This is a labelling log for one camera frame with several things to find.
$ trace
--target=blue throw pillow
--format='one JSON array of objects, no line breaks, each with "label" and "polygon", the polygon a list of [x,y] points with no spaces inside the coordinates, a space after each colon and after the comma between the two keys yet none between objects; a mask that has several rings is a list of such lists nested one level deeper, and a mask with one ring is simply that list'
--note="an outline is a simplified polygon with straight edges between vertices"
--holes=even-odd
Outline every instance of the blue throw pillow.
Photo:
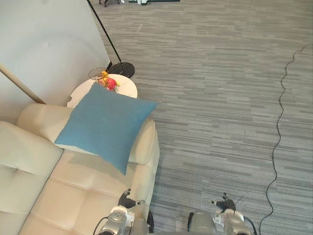
[{"label": "blue throw pillow", "polygon": [[109,92],[95,83],[72,111],[55,143],[99,155],[126,175],[131,148],[156,105]]}]

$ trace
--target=cream leather sofa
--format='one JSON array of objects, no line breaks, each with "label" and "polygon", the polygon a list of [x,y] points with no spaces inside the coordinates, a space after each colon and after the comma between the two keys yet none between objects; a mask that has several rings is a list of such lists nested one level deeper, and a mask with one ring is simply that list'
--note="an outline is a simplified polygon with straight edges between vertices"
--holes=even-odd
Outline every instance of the cream leather sofa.
[{"label": "cream leather sofa", "polygon": [[127,188],[146,201],[136,216],[147,217],[159,159],[155,123],[142,125],[124,176],[98,156],[53,144],[71,111],[33,104],[17,125],[0,122],[0,235],[91,235]]}]

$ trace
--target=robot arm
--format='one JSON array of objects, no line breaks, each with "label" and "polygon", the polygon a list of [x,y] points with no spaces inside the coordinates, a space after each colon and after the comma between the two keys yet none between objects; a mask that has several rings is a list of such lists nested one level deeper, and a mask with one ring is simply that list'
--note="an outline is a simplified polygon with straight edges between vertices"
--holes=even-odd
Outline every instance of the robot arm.
[{"label": "robot arm", "polygon": [[[145,201],[136,202],[127,198],[130,191],[128,189],[123,192],[118,200],[118,206],[113,207],[107,217],[106,224],[97,235],[146,235],[149,232],[146,221],[143,219],[134,221],[134,213],[129,210],[137,205],[145,204]],[[217,202],[210,201],[210,203],[221,209],[216,212],[215,220],[212,219],[209,213],[204,211],[190,213],[188,219],[189,235],[217,235],[215,227],[217,223],[224,227],[225,235],[251,235],[249,228],[245,225],[244,216],[236,211],[236,205],[231,197],[224,193],[223,199],[223,201]],[[185,235],[186,233],[177,232],[175,234]]]}]

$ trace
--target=sofa armrest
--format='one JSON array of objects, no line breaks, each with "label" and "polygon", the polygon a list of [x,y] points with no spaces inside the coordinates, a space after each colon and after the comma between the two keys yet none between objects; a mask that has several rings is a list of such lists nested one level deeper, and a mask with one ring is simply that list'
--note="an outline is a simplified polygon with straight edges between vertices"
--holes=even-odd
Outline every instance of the sofa armrest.
[{"label": "sofa armrest", "polygon": [[[72,108],[63,106],[31,104],[19,115],[17,126],[54,143],[65,127],[72,111]],[[155,123],[148,118],[142,124],[136,137],[130,152],[129,162],[146,164],[155,151],[153,149],[155,138],[157,138]],[[76,146],[63,144],[56,144],[56,146],[75,152],[92,154]]]}]

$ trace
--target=gray carpet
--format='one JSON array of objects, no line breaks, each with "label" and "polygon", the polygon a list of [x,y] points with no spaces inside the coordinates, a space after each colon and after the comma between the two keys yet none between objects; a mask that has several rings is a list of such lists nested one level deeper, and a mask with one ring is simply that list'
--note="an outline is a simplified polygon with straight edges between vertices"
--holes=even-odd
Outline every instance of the gray carpet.
[{"label": "gray carpet", "polygon": [[[280,79],[293,52],[312,43],[313,2],[93,3],[123,60],[135,65],[139,97],[160,102],[153,112],[160,139],[156,231],[186,231],[195,209],[214,215],[207,200],[223,192],[235,200],[246,193],[237,208],[258,228],[270,212],[265,192],[274,178]],[[313,232],[312,64],[310,46],[284,81],[278,179],[269,190],[275,212],[263,235]]]}]

